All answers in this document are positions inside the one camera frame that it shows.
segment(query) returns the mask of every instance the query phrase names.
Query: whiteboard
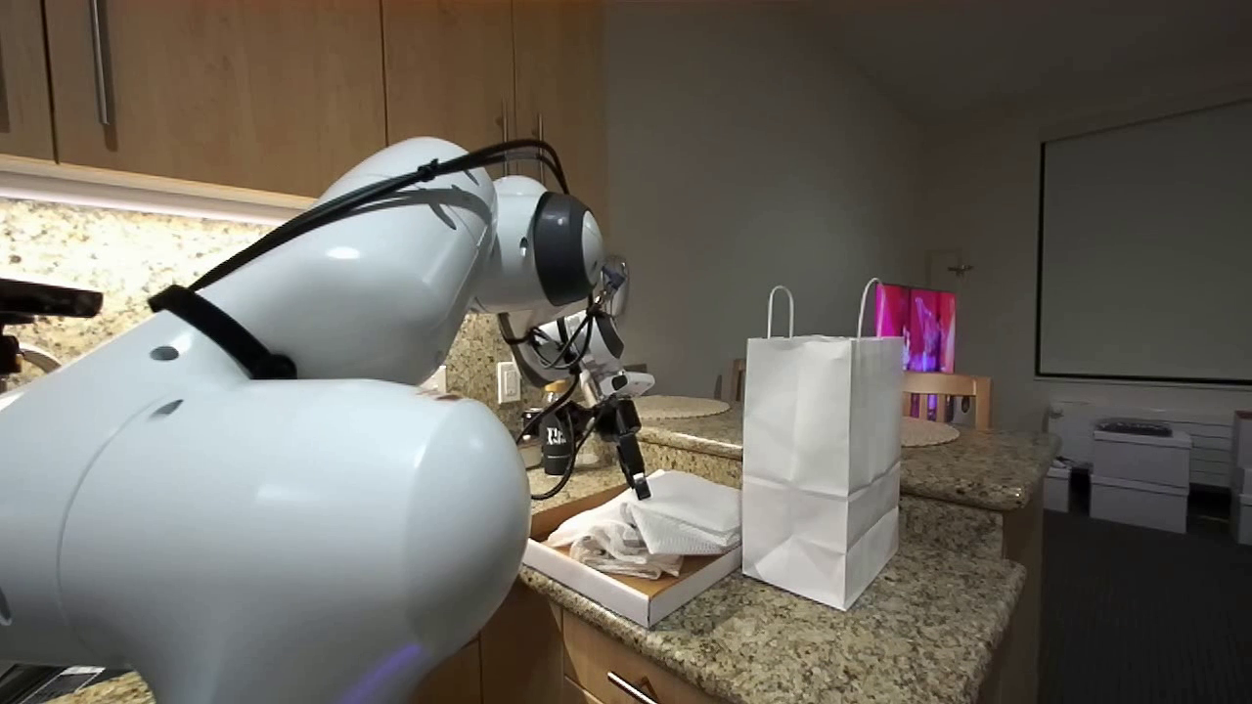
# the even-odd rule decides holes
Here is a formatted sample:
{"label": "whiteboard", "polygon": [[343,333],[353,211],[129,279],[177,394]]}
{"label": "whiteboard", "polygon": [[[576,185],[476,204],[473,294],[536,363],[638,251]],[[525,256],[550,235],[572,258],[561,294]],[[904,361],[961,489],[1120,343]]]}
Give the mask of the whiteboard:
{"label": "whiteboard", "polygon": [[1039,153],[1035,374],[1252,385],[1252,101]]}

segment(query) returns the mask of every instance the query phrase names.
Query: white paper bag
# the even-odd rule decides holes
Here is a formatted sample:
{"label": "white paper bag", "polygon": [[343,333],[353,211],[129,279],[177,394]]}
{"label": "white paper bag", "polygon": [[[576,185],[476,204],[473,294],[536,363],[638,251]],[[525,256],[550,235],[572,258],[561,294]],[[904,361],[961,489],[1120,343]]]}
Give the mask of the white paper bag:
{"label": "white paper bag", "polygon": [[853,607],[896,556],[904,341],[773,338],[780,294],[747,341],[743,575]]}

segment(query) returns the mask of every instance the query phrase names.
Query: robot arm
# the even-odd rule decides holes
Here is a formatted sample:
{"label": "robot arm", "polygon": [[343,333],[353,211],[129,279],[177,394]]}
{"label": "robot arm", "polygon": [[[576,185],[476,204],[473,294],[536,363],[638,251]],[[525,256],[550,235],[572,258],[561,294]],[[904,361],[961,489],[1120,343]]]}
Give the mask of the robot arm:
{"label": "robot arm", "polygon": [[134,665],[159,699],[398,699],[529,537],[510,431],[429,374],[471,305],[567,316],[587,206],[489,180],[540,144],[401,142],[0,412],[0,663]]}

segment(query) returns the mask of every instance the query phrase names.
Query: upper cabinet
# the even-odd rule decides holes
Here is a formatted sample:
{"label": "upper cabinet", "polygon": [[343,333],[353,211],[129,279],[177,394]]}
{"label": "upper cabinet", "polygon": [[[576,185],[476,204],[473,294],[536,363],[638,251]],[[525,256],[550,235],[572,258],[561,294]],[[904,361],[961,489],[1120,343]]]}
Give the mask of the upper cabinet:
{"label": "upper cabinet", "polygon": [[374,0],[47,0],[47,59],[68,165],[314,196],[382,144]]}
{"label": "upper cabinet", "polygon": [[382,0],[386,142],[555,144],[598,217],[602,0]]}
{"label": "upper cabinet", "polygon": [[52,157],[40,0],[0,0],[0,153]]}

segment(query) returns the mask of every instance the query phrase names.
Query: ceiling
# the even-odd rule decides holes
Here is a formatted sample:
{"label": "ceiling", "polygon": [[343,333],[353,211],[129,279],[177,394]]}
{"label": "ceiling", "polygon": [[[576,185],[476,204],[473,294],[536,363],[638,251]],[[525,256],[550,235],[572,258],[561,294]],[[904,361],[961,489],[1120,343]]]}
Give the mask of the ceiling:
{"label": "ceiling", "polygon": [[838,50],[919,116],[1252,65],[1252,0],[806,0]]}

